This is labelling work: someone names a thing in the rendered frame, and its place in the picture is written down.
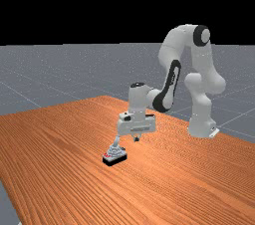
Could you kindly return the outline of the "grey toggle switch black base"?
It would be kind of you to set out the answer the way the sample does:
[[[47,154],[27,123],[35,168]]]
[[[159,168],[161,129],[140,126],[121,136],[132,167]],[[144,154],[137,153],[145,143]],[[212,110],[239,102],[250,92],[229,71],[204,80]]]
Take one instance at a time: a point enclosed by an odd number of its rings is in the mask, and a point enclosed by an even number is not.
[[[103,163],[107,166],[113,166],[127,158],[126,149],[120,146],[120,137],[117,135],[109,149],[103,154]]]

